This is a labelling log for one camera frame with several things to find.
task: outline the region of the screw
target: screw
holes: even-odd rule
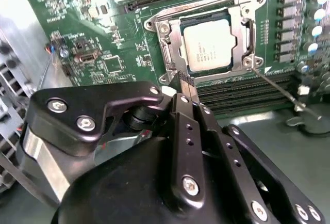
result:
[[[232,130],[233,130],[233,132],[234,132],[236,135],[239,135],[239,131],[238,131],[238,129],[237,129],[237,128],[235,128],[235,127],[232,127]]]
[[[153,93],[153,94],[158,94],[159,91],[155,88],[155,87],[150,87],[150,91]]]
[[[266,210],[260,205],[260,203],[256,202],[256,201],[252,201],[252,209],[253,212],[256,214],[256,216],[258,216],[258,218],[262,221],[266,221],[267,220],[267,212]]]
[[[163,34],[168,34],[169,31],[170,31],[170,28],[167,24],[162,24],[160,27],[159,27],[159,30],[161,33]]]
[[[318,212],[316,212],[316,210],[312,206],[308,206],[308,208],[311,215],[315,218],[315,220],[321,221],[321,216],[318,214]]]
[[[69,56],[69,51],[67,51],[67,50],[60,50],[60,56],[62,58],[67,58]]]
[[[205,106],[203,107],[203,110],[206,114],[211,114],[211,111],[208,108],[206,108]]]
[[[61,100],[51,100],[47,104],[48,109],[55,113],[63,113],[67,110],[67,105]]]
[[[146,25],[146,27],[149,28],[149,29],[153,27],[152,22],[147,22],[145,25]]]
[[[197,182],[191,177],[184,177],[182,184],[186,192],[191,196],[196,196],[199,192]]]
[[[296,204],[295,208],[297,209],[298,214],[301,216],[301,218],[303,218],[304,220],[308,220],[308,215],[307,215],[306,211],[304,211],[304,209],[301,206]]]
[[[245,67],[251,65],[251,63],[252,63],[252,60],[250,58],[246,58],[243,60],[243,64]]]
[[[183,102],[185,102],[185,103],[188,103],[189,102],[189,100],[185,96],[181,96],[181,100]]]
[[[90,117],[79,117],[77,120],[78,127],[83,131],[92,131],[95,128],[95,122]]]

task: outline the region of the black cable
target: black cable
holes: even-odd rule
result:
[[[330,131],[325,133],[313,133],[306,129],[306,125],[298,125],[298,130],[304,135],[309,137],[317,137],[317,138],[330,137]]]
[[[0,152],[0,166],[7,170],[9,174],[11,174],[17,180],[17,182],[19,182],[28,192],[30,192],[31,195],[33,195],[39,201],[55,209],[58,207],[59,204],[57,202],[40,191],[40,189],[26,175],[18,170],[2,152]]]

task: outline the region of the gray surface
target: gray surface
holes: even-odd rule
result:
[[[320,111],[330,117],[329,106]],[[286,127],[289,111],[221,120],[239,125],[277,166],[309,197],[330,223],[330,138],[311,139]],[[98,154],[111,155],[125,150],[123,144],[108,144]],[[0,223],[50,223],[54,210],[42,205],[19,185],[9,194],[9,202],[0,207]]]

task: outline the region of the cable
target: cable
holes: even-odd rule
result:
[[[278,84],[272,82],[270,79],[268,79],[266,76],[259,73],[255,68],[251,68],[252,71],[257,74],[259,77],[263,78],[266,82],[268,82],[270,85],[275,87],[280,93],[282,93],[285,97],[287,97],[293,104],[297,105],[299,108],[301,108],[303,111],[310,113],[312,116],[317,118],[317,120],[320,120],[322,116],[315,113],[312,109],[307,108],[305,104],[299,102],[297,99],[294,98],[288,91],[284,90],[281,86]]]
[[[306,125],[298,125],[298,130],[303,133],[306,136],[309,137],[318,137],[318,138],[324,138],[324,137],[330,137],[330,131],[324,132],[324,133],[313,133],[306,129]]]
[[[19,182],[31,195],[37,198],[40,202],[57,209],[58,203],[40,191],[38,187],[26,175],[19,171],[2,152],[0,152],[0,166],[7,170],[9,174],[11,174],[17,180],[17,182]]]

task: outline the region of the black metal bracket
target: black metal bracket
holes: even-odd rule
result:
[[[170,140],[173,141],[171,192],[183,214],[203,207],[205,179],[200,127],[190,98],[176,94],[172,102]]]
[[[123,114],[134,106],[158,105],[163,95],[150,82],[44,89],[30,99],[26,122],[33,133],[67,154],[85,156],[93,152],[106,133],[113,133]],[[51,100],[65,103],[63,113],[51,111]],[[90,117],[95,128],[89,132],[77,126],[79,117]]]
[[[320,210],[284,175],[283,172],[237,126],[229,125],[224,132],[230,135],[249,167],[251,176],[269,194],[272,212],[281,223],[325,223]]]

